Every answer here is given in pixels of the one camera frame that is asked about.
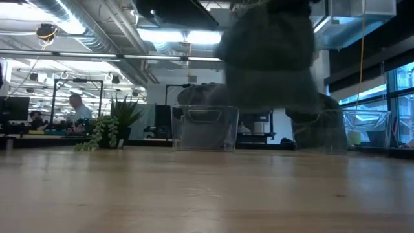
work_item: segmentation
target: clear plastic box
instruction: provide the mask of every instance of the clear plastic box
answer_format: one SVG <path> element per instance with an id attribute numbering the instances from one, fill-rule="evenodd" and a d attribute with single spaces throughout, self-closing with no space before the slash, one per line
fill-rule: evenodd
<path id="1" fill-rule="evenodd" d="M 233 151 L 239 110 L 231 106 L 171 108 L 174 150 Z"/>
<path id="2" fill-rule="evenodd" d="M 302 151 L 348 154 L 350 148 L 389 148 L 391 112 L 328 110 L 313 121 L 292 121 L 292 130 Z"/>

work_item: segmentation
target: table surface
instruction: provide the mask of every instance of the table surface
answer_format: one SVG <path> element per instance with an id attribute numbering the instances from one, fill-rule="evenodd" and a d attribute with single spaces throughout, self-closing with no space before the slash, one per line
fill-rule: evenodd
<path id="1" fill-rule="evenodd" d="M 297 151 L 0 151 L 0 232 L 414 232 L 414 164 Z"/>

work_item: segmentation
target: man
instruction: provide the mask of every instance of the man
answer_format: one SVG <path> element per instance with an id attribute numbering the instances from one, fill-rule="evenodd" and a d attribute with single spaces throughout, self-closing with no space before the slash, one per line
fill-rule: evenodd
<path id="1" fill-rule="evenodd" d="M 73 94 L 69 97 L 70 105 L 75 109 L 74 121 L 77 122 L 79 119 L 91 119 L 92 113 L 89 108 L 87 108 L 82 103 L 82 97 L 78 94 Z"/>
<path id="2" fill-rule="evenodd" d="M 31 130 L 44 130 L 46 128 L 47 124 L 43 122 L 41 111 L 31 111 L 29 115 L 32 119 L 30 123 Z"/>

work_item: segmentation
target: fluorescent light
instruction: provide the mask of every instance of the fluorescent light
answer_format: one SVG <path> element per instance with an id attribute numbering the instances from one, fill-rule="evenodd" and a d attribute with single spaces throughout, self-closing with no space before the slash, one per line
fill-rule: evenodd
<path id="1" fill-rule="evenodd" d="M 188 57 L 189 61 L 221 61 L 219 58 Z"/>
<path id="2" fill-rule="evenodd" d="M 76 94 L 82 94 L 83 92 L 81 90 L 77 90 L 77 89 L 70 89 L 70 92 L 76 93 Z"/>
<path id="3" fill-rule="evenodd" d="M 221 33 L 210 31 L 191 31 L 186 38 L 186 42 L 203 45 L 214 45 L 220 41 Z"/>
<path id="4" fill-rule="evenodd" d="M 174 30 L 146 30 L 138 29 L 142 40 L 155 43 L 160 42 L 183 42 L 184 36 L 179 31 Z"/>
<path id="5" fill-rule="evenodd" d="M 61 56 L 75 56 L 88 58 L 116 58 L 116 54 L 97 54 L 90 52 L 61 52 Z"/>
<path id="6" fill-rule="evenodd" d="M 331 17 L 328 16 L 326 19 L 324 19 L 315 29 L 314 29 L 314 33 L 319 32 L 319 30 L 322 29 L 323 26 L 325 26 L 329 21 L 331 20 Z"/>
<path id="7" fill-rule="evenodd" d="M 60 85 L 64 85 L 65 87 L 68 87 L 68 88 L 72 88 L 72 86 L 71 85 L 69 85 L 69 84 L 67 84 L 67 83 L 63 83 L 63 82 L 61 82 L 61 81 L 59 81 L 58 82 L 58 84 L 60 84 Z"/>
<path id="8" fill-rule="evenodd" d="M 49 14 L 28 4 L 0 3 L 0 16 L 9 20 L 52 21 Z"/>
<path id="9" fill-rule="evenodd" d="M 37 55 L 37 56 L 51 56 L 53 53 L 44 51 L 27 51 L 27 50 L 8 50 L 0 49 L 0 54 L 18 54 L 18 55 Z"/>
<path id="10" fill-rule="evenodd" d="M 181 61 L 181 57 L 179 57 L 179 56 L 124 55 L 124 58 L 127 58 L 127 59 L 130 58 L 130 59 Z"/>

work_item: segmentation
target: black bag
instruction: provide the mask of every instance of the black bag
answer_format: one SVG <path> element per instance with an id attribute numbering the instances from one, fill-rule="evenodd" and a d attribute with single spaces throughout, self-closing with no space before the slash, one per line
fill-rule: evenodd
<path id="1" fill-rule="evenodd" d="M 314 52 L 310 14 L 309 0 L 255 6 L 223 34 L 216 56 L 233 67 L 257 71 L 309 68 Z"/>
<path id="2" fill-rule="evenodd" d="M 244 111 L 320 111 L 310 72 L 314 34 L 309 0 L 273 0 L 248 10 L 222 36 L 231 103 Z"/>

